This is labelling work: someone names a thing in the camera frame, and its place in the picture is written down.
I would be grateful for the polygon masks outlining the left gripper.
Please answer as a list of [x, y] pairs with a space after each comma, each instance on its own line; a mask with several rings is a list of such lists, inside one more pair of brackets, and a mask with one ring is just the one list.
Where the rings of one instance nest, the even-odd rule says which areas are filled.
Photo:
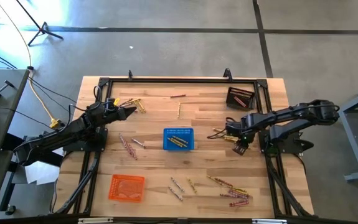
[[136, 110], [137, 107], [135, 106], [128, 108], [114, 107], [111, 109], [105, 105], [102, 124], [110, 124], [114, 121], [124, 121], [128, 119]]

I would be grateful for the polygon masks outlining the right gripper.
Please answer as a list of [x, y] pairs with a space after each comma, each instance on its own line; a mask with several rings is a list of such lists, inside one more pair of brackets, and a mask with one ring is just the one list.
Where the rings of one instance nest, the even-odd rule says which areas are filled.
[[255, 138], [255, 131], [252, 129], [241, 129], [237, 131], [238, 141], [234, 144], [232, 149], [238, 155], [244, 155], [248, 149], [248, 145], [251, 144]]

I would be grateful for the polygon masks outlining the blue plastic basket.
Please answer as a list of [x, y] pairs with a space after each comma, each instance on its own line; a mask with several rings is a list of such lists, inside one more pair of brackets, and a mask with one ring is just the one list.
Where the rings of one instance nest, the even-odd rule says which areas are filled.
[[[168, 140], [172, 136], [177, 136], [186, 140], [187, 147], [179, 147]], [[192, 128], [165, 128], [163, 131], [163, 149], [166, 151], [191, 151], [194, 150], [194, 130]]]

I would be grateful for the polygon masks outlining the black plastic basket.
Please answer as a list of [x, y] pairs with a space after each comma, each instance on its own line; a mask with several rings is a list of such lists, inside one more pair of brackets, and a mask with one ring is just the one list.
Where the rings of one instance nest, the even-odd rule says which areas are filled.
[[[247, 105], [247, 108], [244, 108], [240, 104], [238, 104], [234, 100], [235, 96], [240, 98]], [[226, 105], [230, 108], [234, 108], [234, 109], [238, 109], [238, 110], [253, 110], [254, 109], [254, 97], [255, 97], [255, 94], [252, 91], [229, 87], [228, 92], [227, 92], [227, 97], [226, 97]]]

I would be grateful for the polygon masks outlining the orange plastic basket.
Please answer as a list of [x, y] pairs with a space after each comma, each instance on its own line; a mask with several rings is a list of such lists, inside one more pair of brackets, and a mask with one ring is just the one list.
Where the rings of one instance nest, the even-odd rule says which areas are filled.
[[140, 203], [143, 199], [145, 178], [134, 175], [112, 175], [109, 200]]

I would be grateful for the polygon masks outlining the black tripod stand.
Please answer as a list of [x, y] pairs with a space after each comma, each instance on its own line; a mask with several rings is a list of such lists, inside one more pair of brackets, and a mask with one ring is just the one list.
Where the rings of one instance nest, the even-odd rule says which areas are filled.
[[34, 25], [37, 28], [37, 33], [35, 34], [35, 36], [29, 41], [29, 43], [27, 44], [28, 47], [31, 46], [31, 44], [33, 43], [33, 41], [40, 35], [51, 35], [53, 37], [56, 37], [60, 40], [63, 40], [64, 38], [60, 35], [57, 35], [53, 32], [51, 32], [49, 30], [48, 24], [46, 22], [44, 22], [41, 26], [35, 21], [35, 19], [29, 14], [29, 12], [27, 11], [27, 9], [21, 4], [21, 2], [19, 0], [16, 0], [16, 2], [18, 3], [18, 5], [22, 8], [22, 10], [27, 14], [27, 16], [29, 17], [29, 19], [34, 23]]

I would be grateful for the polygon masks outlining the black desk crossbar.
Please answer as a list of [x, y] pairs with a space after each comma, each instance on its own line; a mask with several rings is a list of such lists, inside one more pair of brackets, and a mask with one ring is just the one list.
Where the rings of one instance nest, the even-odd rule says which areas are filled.
[[35, 162], [43, 162], [52, 166], [60, 167], [63, 156], [54, 152], [53, 149], [43, 149], [39, 146], [39, 138], [24, 139], [12, 134], [6, 134], [1, 149], [12, 151], [17, 162], [22, 166], [29, 166]]

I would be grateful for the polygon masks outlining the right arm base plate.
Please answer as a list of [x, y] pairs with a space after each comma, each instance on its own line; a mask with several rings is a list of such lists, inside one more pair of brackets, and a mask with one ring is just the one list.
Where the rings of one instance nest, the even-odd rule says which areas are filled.
[[259, 132], [261, 152], [268, 154], [302, 154], [304, 151], [314, 147], [310, 141], [301, 139], [302, 133], [295, 132], [284, 138], [272, 139], [269, 130]]

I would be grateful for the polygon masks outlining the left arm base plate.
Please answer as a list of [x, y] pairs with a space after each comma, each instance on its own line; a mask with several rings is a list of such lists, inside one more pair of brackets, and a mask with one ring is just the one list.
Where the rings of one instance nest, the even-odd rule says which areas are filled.
[[95, 132], [85, 140], [78, 140], [62, 149], [65, 152], [101, 152], [105, 149], [108, 130], [106, 128], [96, 128]]

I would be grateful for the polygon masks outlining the black aluminium table frame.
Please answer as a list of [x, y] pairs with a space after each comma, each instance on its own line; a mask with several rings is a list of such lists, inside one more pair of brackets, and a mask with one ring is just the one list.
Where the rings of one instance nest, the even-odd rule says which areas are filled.
[[[244, 155], [233, 152], [233, 144], [212, 139], [212, 128], [222, 129], [228, 117], [240, 119], [243, 111], [227, 108], [230, 86], [260, 91], [257, 109], [279, 110], [288, 106], [282, 79], [269, 78], [260, 83], [254, 78], [236, 78], [232, 83], [223, 78], [143, 77], [132, 82], [113, 78], [112, 95], [122, 101], [140, 98], [146, 113], [134, 113], [126, 121], [108, 125], [108, 140], [101, 154], [90, 214], [93, 217], [183, 217], [183, 218], [271, 218], [274, 216], [265, 158], [259, 143], [253, 142]], [[185, 97], [170, 98], [174, 95]], [[180, 118], [177, 119], [178, 104]], [[194, 150], [163, 149], [165, 128], [192, 128]], [[119, 138], [136, 151], [130, 156]], [[131, 140], [134, 138], [146, 147]], [[140, 203], [109, 200], [112, 175], [134, 175], [145, 178]], [[230, 190], [206, 177], [217, 177], [236, 188], [247, 191], [244, 198], [221, 197]], [[181, 192], [172, 182], [174, 177], [184, 188]], [[196, 189], [195, 194], [188, 181]], [[168, 189], [172, 187], [183, 201]], [[230, 207], [229, 203], [248, 200], [249, 204]]]

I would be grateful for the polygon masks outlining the silver metal bracket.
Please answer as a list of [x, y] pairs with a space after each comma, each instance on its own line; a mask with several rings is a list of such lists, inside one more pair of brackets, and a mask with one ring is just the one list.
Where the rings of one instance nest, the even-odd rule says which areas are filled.
[[113, 222], [114, 219], [110, 217], [88, 217], [79, 218], [77, 224], [107, 224]]
[[252, 224], [288, 224], [287, 220], [253, 218]]

